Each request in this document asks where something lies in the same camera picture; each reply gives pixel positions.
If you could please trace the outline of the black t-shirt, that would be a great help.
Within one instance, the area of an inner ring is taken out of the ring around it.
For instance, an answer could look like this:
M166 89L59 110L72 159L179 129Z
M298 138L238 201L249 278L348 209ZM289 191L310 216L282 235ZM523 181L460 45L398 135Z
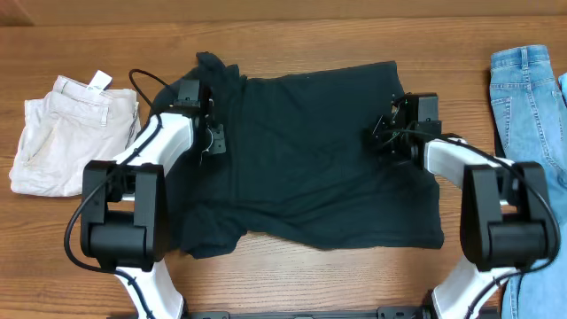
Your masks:
M443 245L433 176L364 140L403 95L394 62L250 79L197 61L189 77L211 89L226 150L186 152L167 174L174 249L223 255L250 231L324 250Z

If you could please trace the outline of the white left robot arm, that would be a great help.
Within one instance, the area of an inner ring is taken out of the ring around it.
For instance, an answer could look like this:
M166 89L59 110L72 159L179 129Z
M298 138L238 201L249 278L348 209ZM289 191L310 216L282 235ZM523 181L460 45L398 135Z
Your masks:
M81 249L98 271L119 278L138 318L182 318L184 297L164 260L169 247L166 176L187 151L215 150L223 136L213 103L175 103L151 117L147 129L111 160L83 169Z

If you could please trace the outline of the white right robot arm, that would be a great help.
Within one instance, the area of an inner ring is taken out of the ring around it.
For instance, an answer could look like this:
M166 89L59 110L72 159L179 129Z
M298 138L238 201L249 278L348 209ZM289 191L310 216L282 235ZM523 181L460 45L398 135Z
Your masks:
M373 152L441 176L462 192L463 256L431 293L423 318L481 318L485 302L510 278L549 267L559 254L558 221L548 199L543 167L514 162L443 134L439 121L403 125L381 116L363 132Z

